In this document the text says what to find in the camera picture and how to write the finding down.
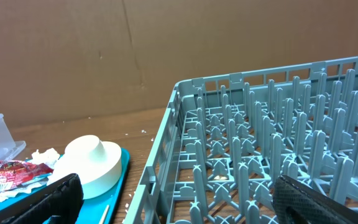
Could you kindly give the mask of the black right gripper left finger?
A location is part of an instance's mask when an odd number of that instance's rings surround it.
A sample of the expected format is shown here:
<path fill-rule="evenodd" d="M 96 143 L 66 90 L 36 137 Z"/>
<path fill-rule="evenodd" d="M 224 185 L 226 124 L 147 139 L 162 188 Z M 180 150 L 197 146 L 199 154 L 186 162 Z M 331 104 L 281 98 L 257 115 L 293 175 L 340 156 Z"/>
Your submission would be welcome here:
<path fill-rule="evenodd" d="M 83 206 L 78 174 L 69 174 L 0 210 L 0 224 L 75 223 Z"/>

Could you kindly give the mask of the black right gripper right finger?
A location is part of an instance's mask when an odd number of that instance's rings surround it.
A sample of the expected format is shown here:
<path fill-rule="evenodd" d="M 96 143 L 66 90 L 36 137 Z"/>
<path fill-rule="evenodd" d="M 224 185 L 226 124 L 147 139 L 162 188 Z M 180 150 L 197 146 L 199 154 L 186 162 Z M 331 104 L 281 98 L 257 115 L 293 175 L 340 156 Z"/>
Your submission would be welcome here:
<path fill-rule="evenodd" d="M 358 224 L 358 213 L 287 175 L 274 185 L 273 209 L 279 224 Z"/>

